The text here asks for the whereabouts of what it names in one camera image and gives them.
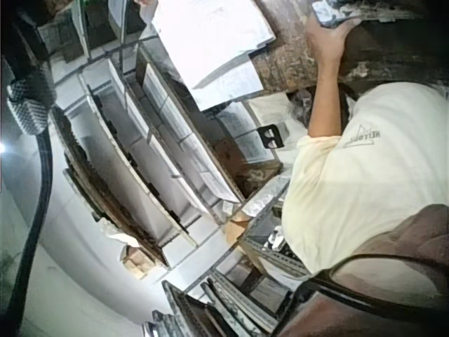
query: black cable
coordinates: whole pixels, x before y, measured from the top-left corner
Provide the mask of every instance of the black cable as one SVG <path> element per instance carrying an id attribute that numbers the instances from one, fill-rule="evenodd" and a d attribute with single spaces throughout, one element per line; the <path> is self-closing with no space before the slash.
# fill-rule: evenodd
<path id="1" fill-rule="evenodd" d="M 9 300 L 6 314 L 1 318 L 1 330 L 6 334 L 3 336 L 17 336 L 22 325 L 25 311 L 25 302 L 28 291 L 29 276 L 31 274 L 34 255 L 36 253 L 39 235 L 48 210 L 51 186 L 53 182 L 53 154 L 51 150 L 50 134 L 48 128 L 36 136 L 41 158 L 41 190 L 39 201 L 34 214 L 31 229 L 22 252 L 22 258 L 15 278 L 14 288 Z"/>

